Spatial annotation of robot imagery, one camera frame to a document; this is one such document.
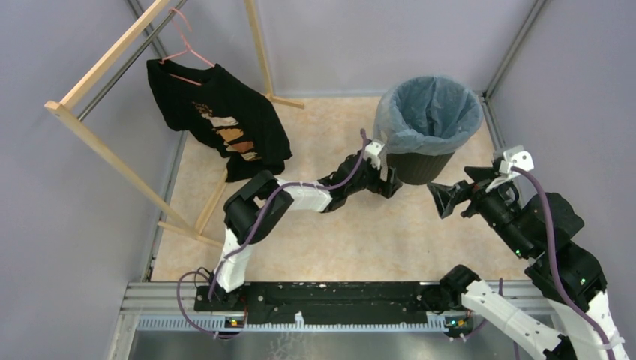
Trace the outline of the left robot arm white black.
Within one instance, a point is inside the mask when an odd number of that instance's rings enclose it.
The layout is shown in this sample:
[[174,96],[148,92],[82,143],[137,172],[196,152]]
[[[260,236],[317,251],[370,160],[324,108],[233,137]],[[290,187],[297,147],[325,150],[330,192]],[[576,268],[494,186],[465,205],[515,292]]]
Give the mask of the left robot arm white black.
[[225,239],[206,294],[223,310],[240,301],[252,247],[265,239],[288,212],[330,213],[361,191],[389,199],[402,187],[392,167],[375,167],[361,152],[348,156],[331,174],[315,182],[284,181],[264,170],[224,204]]

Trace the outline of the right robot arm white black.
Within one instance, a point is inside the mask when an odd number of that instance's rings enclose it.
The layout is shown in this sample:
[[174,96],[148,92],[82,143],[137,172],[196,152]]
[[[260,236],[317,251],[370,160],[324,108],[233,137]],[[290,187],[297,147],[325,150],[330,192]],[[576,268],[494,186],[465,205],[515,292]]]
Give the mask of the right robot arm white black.
[[441,302],[478,314],[534,359],[626,359],[600,262],[573,240],[583,219],[561,195],[544,191],[529,171],[511,171],[535,188],[526,205],[519,205],[513,184],[487,167],[468,166],[468,181],[430,183],[427,188],[441,218],[467,203],[464,218],[481,216],[515,256],[528,260],[525,274],[559,317],[561,329],[547,327],[513,305],[465,265],[441,278]]

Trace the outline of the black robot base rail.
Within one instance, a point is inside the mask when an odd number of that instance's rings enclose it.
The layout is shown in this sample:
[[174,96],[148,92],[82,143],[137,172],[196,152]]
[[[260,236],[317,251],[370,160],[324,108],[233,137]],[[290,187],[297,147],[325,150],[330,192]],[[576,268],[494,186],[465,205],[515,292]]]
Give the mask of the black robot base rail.
[[290,324],[301,314],[308,325],[375,326],[425,324],[435,315],[443,326],[468,328],[474,313],[456,292],[436,282],[247,282],[227,292],[198,286],[195,311],[237,312],[247,324]]

